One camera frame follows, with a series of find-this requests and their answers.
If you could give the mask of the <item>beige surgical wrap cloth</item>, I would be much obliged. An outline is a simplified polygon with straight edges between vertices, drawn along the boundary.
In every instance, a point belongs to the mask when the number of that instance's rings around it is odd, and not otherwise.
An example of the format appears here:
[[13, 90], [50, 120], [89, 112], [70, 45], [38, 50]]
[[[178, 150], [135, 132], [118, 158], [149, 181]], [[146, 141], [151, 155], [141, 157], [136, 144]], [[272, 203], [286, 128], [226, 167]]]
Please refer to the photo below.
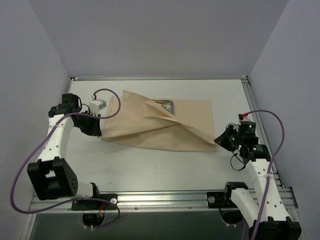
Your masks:
[[112, 97], [101, 140], [126, 146], [175, 151], [215, 152], [214, 120], [209, 100], [173, 99], [173, 113], [154, 100], [124, 90]]

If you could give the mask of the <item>metal instrument tray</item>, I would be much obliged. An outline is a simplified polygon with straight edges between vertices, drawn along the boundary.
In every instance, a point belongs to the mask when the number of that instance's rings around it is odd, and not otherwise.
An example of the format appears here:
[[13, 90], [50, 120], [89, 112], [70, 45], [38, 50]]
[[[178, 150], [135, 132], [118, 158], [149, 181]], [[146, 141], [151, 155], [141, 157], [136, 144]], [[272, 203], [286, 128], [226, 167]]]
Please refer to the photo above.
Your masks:
[[174, 102], [170, 99], [163, 99], [163, 98], [152, 98], [155, 103], [160, 105], [163, 109], [167, 112], [174, 114]]

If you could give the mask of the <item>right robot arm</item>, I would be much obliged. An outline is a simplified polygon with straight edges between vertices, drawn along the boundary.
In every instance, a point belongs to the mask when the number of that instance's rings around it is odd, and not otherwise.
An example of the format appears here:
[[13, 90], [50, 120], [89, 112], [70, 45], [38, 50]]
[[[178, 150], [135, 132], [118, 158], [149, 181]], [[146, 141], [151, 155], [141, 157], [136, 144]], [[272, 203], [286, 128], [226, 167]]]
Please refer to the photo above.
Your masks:
[[281, 199], [272, 172], [268, 147], [259, 143], [256, 123], [242, 120], [228, 124], [214, 142], [240, 157], [253, 182], [256, 199], [244, 182], [227, 182], [222, 193], [223, 203], [236, 206], [249, 227], [251, 240], [297, 240], [301, 225], [293, 221]]

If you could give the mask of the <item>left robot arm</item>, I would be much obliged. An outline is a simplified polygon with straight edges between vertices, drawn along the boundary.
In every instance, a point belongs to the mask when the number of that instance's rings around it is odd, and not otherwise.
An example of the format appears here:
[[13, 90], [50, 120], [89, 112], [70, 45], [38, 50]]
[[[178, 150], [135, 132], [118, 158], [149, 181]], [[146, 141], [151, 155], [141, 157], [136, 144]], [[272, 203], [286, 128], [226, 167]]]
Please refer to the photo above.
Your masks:
[[100, 206], [101, 197], [93, 182], [81, 182], [66, 161], [67, 146], [73, 128], [87, 136], [100, 137], [100, 110], [107, 106], [104, 100], [94, 99], [88, 109], [81, 112], [81, 100], [72, 93], [62, 95], [62, 102], [51, 107], [49, 139], [34, 163], [29, 163], [27, 173], [37, 197], [44, 200], [59, 198], [83, 198], [90, 210]]

